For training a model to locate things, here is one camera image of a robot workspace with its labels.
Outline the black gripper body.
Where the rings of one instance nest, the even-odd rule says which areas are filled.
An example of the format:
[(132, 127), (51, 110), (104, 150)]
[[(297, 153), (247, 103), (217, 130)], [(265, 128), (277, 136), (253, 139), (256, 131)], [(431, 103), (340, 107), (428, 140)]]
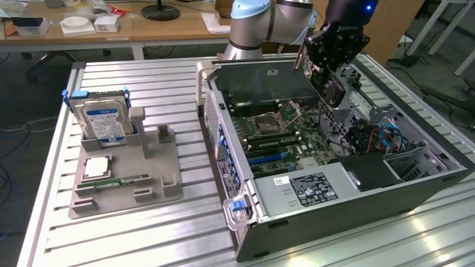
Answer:
[(320, 30), (304, 40), (308, 59), (317, 68), (336, 70), (363, 50), (371, 40), (363, 30), (376, 6), (378, 1), (328, 2)]

